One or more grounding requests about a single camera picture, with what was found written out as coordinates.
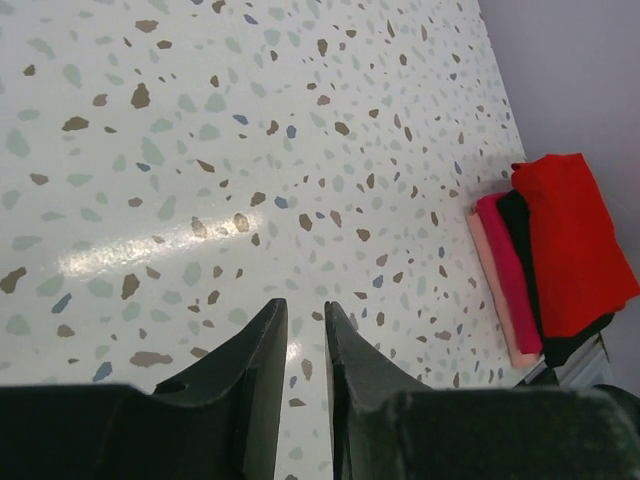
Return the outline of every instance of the blue speck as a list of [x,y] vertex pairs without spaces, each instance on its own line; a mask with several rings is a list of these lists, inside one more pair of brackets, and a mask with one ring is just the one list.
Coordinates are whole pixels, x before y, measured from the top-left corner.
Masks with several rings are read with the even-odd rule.
[[245,117],[244,115],[234,115],[233,118],[235,118],[243,125],[247,125],[249,123],[249,120],[247,120],[247,117]]
[[107,378],[113,372],[113,368],[111,368],[111,362],[104,362],[102,365],[98,367],[96,374],[93,376],[93,382],[99,382]]
[[67,293],[64,297],[62,297],[58,301],[58,303],[56,303],[53,306],[53,308],[51,309],[51,313],[60,313],[60,312],[62,312],[62,310],[67,308],[67,305],[69,304],[69,300],[71,300],[71,294]]
[[279,208],[289,208],[289,202],[285,198],[276,197],[274,201]]

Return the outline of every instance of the brown speck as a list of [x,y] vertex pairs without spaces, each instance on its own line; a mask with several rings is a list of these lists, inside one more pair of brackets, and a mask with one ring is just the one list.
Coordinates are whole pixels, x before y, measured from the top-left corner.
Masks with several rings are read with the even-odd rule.
[[278,131],[280,125],[275,120],[271,120],[271,125],[269,126],[269,130],[267,130],[267,135],[273,135]]
[[131,97],[131,105],[136,108],[144,108],[148,107],[150,102],[147,86],[144,83],[139,83],[138,88],[136,88]]
[[303,229],[305,229],[307,232],[311,231],[311,228],[313,227],[313,222],[309,218],[309,215],[307,215],[306,213],[303,213],[298,217],[298,221],[300,222],[300,226]]
[[371,237],[371,232],[369,232],[369,230],[365,230],[364,228],[359,228],[356,230],[356,232],[358,233],[358,237],[360,237],[360,240],[362,240],[363,242],[366,242]]
[[249,204],[251,207],[255,207],[256,205],[260,205],[262,202],[265,201],[266,199],[266,195],[262,192],[256,192],[253,194],[253,197],[251,197],[251,203]]
[[213,2],[211,8],[213,8],[214,12],[220,13],[222,11],[222,7],[224,7],[226,4],[227,2],[225,2],[225,0],[217,0],[216,2]]
[[321,38],[320,40],[318,40],[318,51],[320,52],[321,57],[324,57],[325,54],[327,53],[328,46],[329,44],[324,38]]
[[236,226],[238,232],[240,233],[246,233],[249,231],[249,220],[241,213],[236,213],[233,216],[233,224]]
[[136,22],[136,28],[144,33],[151,33],[158,27],[158,22],[155,20],[138,20]]
[[331,217],[331,220],[333,220],[333,223],[335,223],[338,228],[342,228],[342,217],[340,216],[340,213],[336,212],[335,210],[331,210],[331,213],[329,214],[329,216]]
[[193,347],[189,353],[196,358],[202,358],[205,355],[207,355],[209,352],[204,348]]
[[336,122],[334,124],[335,128],[336,128],[336,132],[341,133],[344,136],[349,135],[349,127],[347,127],[344,123],[342,122]]
[[89,120],[86,120],[82,117],[71,117],[67,120],[62,127],[62,130],[65,132],[70,132],[72,130],[82,130],[89,126]]
[[157,352],[136,352],[129,359],[129,362],[136,367],[149,368],[158,364],[169,365],[173,362],[173,358],[170,355],[162,355]]
[[302,373],[304,373],[304,378],[306,378],[307,381],[311,380],[311,375],[313,374],[313,363],[305,358],[304,360],[302,360],[301,365]]
[[207,297],[207,304],[208,305],[215,304],[218,301],[218,298],[220,298],[220,292],[218,290],[214,290]]
[[0,280],[0,290],[7,294],[15,292],[18,280],[20,280],[26,274],[27,269],[25,267],[20,267],[16,270],[13,270],[12,272],[9,272],[6,277]]
[[198,217],[191,217],[191,230],[199,238],[207,238],[207,227],[205,227]]
[[49,177],[46,175],[40,175],[39,173],[32,173],[29,175],[29,178],[31,178],[31,181],[39,187],[49,181]]
[[130,273],[126,277],[124,277],[124,281],[122,282],[122,299],[126,300],[138,290],[140,286],[140,280],[133,273]]
[[145,267],[145,268],[146,268],[146,270],[147,270],[147,276],[148,276],[149,278],[153,278],[154,280],[157,280],[157,279],[159,279],[159,278],[160,278],[160,272],[159,272],[159,271],[154,270],[154,269],[153,269],[153,268],[151,268],[151,267]]
[[215,167],[210,163],[207,163],[202,160],[196,160],[196,162],[198,162],[198,165],[200,165],[200,168],[202,168],[207,173],[213,173],[216,171]]
[[449,341],[451,340],[451,332],[448,332],[447,330],[443,330],[442,332],[436,332],[435,337],[439,340]]
[[73,337],[76,334],[69,325],[60,325],[58,327],[58,336],[62,338]]
[[393,31],[393,27],[391,26],[391,22],[389,20],[387,20],[387,32],[389,32],[391,38],[396,36],[396,32]]

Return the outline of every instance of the black cloth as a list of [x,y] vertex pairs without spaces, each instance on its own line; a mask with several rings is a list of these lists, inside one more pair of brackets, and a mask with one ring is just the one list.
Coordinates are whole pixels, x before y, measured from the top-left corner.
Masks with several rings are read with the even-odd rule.
[[583,343],[600,332],[611,323],[613,313],[607,313],[596,319],[587,328],[573,337],[546,337],[542,330],[540,319],[540,301],[536,275],[533,268],[533,253],[531,251],[531,235],[529,231],[529,208],[524,197],[512,190],[497,202],[498,212],[509,231],[516,255],[522,264],[531,311],[542,340],[542,349],[545,362],[549,367],[559,367],[566,363],[567,359]]

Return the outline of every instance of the black object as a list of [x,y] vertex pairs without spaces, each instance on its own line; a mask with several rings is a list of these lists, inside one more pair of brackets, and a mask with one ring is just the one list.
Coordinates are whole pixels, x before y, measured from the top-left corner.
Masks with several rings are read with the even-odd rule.
[[540,319],[540,300],[538,297],[538,287],[536,285],[536,275],[533,268],[533,252],[531,250],[531,232],[529,230],[529,207],[520,193],[512,190],[497,202],[498,212],[504,221],[509,236],[513,242],[513,247],[522,264],[531,311],[536,322],[540,339],[542,340],[542,350],[545,363],[549,367],[560,367],[564,365],[571,354],[580,348],[587,340],[608,326],[613,320],[613,313],[607,313],[595,319],[587,328],[580,331],[573,337],[547,337],[544,335],[542,320]]
[[430,391],[325,305],[334,478],[638,478],[631,421],[598,391]]
[[0,478],[269,479],[287,308],[271,300],[236,336],[158,384],[0,389]]

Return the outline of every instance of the gray-green speck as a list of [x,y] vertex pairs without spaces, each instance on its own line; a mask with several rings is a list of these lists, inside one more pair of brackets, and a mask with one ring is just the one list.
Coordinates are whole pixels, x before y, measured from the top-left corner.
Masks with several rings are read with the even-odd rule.
[[140,148],[142,148],[142,156],[147,163],[162,166],[165,160],[164,155],[149,138],[142,137],[142,146]]
[[111,298],[113,295],[113,285],[101,278],[94,278],[87,283],[89,291],[98,298]]
[[42,237],[36,237],[35,235],[20,235],[13,239],[11,248],[13,248],[16,252],[20,252],[22,250],[31,248],[34,245],[37,245],[41,241]]
[[95,210],[91,208],[84,207],[80,210],[80,216],[83,220],[87,222],[101,222],[102,217],[96,213]]
[[227,103],[224,97],[219,93],[212,93],[207,100],[204,109],[207,112],[224,112],[227,109]]
[[22,315],[13,315],[7,322],[7,333],[11,335],[29,335],[31,329]]
[[122,310],[122,319],[125,322],[130,322],[134,318],[138,318],[141,309],[142,307],[138,302],[131,302],[129,305],[124,307],[124,310]]
[[7,150],[21,158],[26,157],[31,152],[29,143],[17,128],[12,128],[7,135]]
[[231,323],[235,323],[236,325],[244,326],[247,324],[247,314],[242,308],[234,308],[227,315],[227,319]]
[[205,123],[202,127],[200,127],[200,132],[198,133],[198,140],[207,142],[211,140],[215,140],[220,138],[220,130],[218,130],[213,125]]
[[74,173],[73,175],[69,175],[67,177],[67,182],[69,182],[74,187],[79,187],[87,183],[92,178],[93,178],[93,175],[88,175],[83,173]]
[[196,283],[200,281],[200,277],[202,277],[202,267],[197,262],[190,262],[184,269],[184,273],[182,274],[182,280],[184,283],[193,287]]
[[162,204],[162,206],[160,207],[160,210],[158,210],[158,219],[159,220],[171,220],[173,218],[173,215],[176,213],[175,212],[175,207],[176,207],[176,197],[174,195],[169,196],[164,203]]

